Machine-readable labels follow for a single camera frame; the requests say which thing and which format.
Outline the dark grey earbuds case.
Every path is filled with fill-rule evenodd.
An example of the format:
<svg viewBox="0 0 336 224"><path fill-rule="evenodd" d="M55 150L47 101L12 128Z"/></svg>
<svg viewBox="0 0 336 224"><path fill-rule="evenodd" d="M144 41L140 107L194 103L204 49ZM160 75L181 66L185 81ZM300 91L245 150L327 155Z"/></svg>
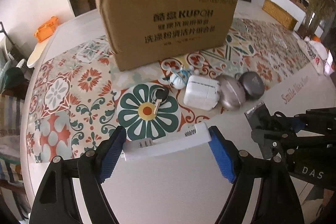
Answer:
<svg viewBox="0 0 336 224"><path fill-rule="evenodd" d="M258 100L265 92L263 80L256 72L245 72L238 81L242 85L247 100Z"/></svg>

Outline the silver round egg device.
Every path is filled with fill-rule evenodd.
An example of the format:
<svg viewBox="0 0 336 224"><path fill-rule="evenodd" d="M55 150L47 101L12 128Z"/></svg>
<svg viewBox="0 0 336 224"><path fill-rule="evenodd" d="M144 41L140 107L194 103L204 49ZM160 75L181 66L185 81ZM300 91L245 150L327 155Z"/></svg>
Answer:
<svg viewBox="0 0 336 224"><path fill-rule="evenodd" d="M220 104L227 110L240 109L246 102L245 90L241 83L228 75L219 75L216 80L220 85Z"/></svg>

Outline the white battery charger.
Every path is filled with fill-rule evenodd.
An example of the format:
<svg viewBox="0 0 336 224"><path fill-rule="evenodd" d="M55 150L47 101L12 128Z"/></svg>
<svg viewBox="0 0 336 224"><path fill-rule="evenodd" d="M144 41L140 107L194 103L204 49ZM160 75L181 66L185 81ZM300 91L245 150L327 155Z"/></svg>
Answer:
<svg viewBox="0 0 336 224"><path fill-rule="evenodd" d="M145 138L126 142L123 144L123 155L126 161L139 160L183 151L209 141L211 141L209 129L205 122L201 122L185 131L157 140Z"/></svg>

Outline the white square charger case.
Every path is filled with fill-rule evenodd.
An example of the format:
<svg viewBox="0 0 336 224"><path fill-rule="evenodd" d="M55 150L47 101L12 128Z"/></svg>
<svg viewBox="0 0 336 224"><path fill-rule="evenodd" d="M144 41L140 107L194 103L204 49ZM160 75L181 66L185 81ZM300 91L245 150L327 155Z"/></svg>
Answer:
<svg viewBox="0 0 336 224"><path fill-rule="evenodd" d="M219 102L219 91L219 81L192 75L186 85L183 103L189 107L210 111Z"/></svg>

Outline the blue white cat figurine keychain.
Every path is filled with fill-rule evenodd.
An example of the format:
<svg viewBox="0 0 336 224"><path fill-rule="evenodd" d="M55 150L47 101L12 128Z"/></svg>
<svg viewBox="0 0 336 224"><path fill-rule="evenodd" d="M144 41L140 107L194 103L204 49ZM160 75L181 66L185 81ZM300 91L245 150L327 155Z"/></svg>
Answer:
<svg viewBox="0 0 336 224"><path fill-rule="evenodd" d="M189 66L187 68L181 67L176 72L171 73L168 79L169 85L174 89L182 90L186 87L188 80L192 75L198 76L199 74L199 69L195 69L193 66Z"/></svg>

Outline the black car key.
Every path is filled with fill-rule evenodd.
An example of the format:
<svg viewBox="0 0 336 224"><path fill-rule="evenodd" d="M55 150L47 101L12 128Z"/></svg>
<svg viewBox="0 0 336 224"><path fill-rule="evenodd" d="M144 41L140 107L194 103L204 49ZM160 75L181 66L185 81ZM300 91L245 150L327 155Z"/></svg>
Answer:
<svg viewBox="0 0 336 224"><path fill-rule="evenodd" d="M158 109L162 102L165 102L169 95L169 89L167 87L161 87L155 89L153 93L154 100L154 115L157 115Z"/></svg>

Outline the striped fabric bag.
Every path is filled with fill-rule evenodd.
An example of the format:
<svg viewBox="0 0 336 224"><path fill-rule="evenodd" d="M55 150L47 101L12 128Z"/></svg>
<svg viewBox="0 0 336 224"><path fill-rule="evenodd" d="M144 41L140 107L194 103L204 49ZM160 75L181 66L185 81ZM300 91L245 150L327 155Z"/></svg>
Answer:
<svg viewBox="0 0 336 224"><path fill-rule="evenodd" d="M20 159L21 117L24 100L1 94L1 180L22 180Z"/></svg>

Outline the white printed plastic bag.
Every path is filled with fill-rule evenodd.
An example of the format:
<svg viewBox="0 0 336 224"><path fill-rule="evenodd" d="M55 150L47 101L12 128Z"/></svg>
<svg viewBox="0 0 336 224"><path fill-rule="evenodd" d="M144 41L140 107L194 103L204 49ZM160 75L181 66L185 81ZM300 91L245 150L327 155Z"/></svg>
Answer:
<svg viewBox="0 0 336 224"><path fill-rule="evenodd" d="M315 51L315 62L323 64L324 75L330 76L332 73L334 73L335 65L331 51L323 45L319 37L314 36L311 39L306 36L304 41L310 45L313 51Z"/></svg>

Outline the patterned tile table mat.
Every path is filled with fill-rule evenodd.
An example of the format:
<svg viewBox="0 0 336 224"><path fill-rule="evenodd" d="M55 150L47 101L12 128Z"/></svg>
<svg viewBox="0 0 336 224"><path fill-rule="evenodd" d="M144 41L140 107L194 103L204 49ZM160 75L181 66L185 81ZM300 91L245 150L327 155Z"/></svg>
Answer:
<svg viewBox="0 0 336 224"><path fill-rule="evenodd" d="M292 33L279 24L236 18L221 47L157 61L121 72L105 36L88 40L39 69L26 134L30 162L82 155L108 139L117 126L129 140L158 139L224 112L183 103L184 92L170 88L153 113L153 93L169 78L193 69L214 79L256 72L267 89L294 75L308 62Z"/></svg>

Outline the green hat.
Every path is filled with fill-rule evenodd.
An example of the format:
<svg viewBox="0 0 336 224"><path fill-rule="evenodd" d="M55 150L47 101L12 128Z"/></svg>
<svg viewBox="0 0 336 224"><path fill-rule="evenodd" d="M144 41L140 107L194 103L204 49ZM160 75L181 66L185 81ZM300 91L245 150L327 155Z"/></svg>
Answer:
<svg viewBox="0 0 336 224"><path fill-rule="evenodd" d="M4 93L5 91L14 91L26 82L27 79L21 68L9 68L1 74L1 93Z"/></svg>

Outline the woven yellow tissue box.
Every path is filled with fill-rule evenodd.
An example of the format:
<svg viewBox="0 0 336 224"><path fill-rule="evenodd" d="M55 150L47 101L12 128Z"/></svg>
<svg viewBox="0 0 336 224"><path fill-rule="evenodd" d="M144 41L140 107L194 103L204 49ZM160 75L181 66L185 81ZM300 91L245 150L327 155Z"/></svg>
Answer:
<svg viewBox="0 0 336 224"><path fill-rule="evenodd" d="M290 31L294 30L295 25L298 22L292 15L290 15L290 13L270 0L264 0L262 10Z"/></svg>

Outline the dried flower bouquet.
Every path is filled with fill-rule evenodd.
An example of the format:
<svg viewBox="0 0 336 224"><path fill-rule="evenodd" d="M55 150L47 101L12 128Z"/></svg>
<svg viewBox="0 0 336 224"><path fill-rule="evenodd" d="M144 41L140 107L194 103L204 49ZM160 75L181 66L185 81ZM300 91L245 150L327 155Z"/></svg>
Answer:
<svg viewBox="0 0 336 224"><path fill-rule="evenodd" d="M309 0L303 22L298 29L301 38L314 36L322 20L327 20L335 11L335 0Z"/></svg>

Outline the cream flower shaped kids table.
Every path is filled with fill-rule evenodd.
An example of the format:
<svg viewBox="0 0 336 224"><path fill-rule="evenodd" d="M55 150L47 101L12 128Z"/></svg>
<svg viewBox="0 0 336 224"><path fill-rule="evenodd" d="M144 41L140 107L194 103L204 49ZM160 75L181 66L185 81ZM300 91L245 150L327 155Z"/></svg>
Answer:
<svg viewBox="0 0 336 224"><path fill-rule="evenodd" d="M28 68L33 69L41 65L43 52L45 51L45 48L48 46L51 39L52 37L49 37L36 44L33 52L30 54L27 60Z"/></svg>

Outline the orange plastic crate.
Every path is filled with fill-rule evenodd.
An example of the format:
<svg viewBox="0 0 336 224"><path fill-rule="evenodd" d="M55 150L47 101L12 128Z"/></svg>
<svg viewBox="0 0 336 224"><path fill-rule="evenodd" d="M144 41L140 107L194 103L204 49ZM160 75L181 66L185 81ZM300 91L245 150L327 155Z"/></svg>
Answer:
<svg viewBox="0 0 336 224"><path fill-rule="evenodd" d="M54 34L56 28L59 26L59 21L57 16L52 16L48 21L44 22L34 33L38 42L41 43L45 39L49 38Z"/></svg>

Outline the brown cardboard box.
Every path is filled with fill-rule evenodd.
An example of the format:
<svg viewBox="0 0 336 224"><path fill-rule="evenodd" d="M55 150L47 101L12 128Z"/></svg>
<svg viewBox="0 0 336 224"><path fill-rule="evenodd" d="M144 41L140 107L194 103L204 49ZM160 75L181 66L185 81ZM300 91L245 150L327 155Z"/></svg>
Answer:
<svg viewBox="0 0 336 224"><path fill-rule="evenodd" d="M238 0L95 0L119 70L221 46Z"/></svg>

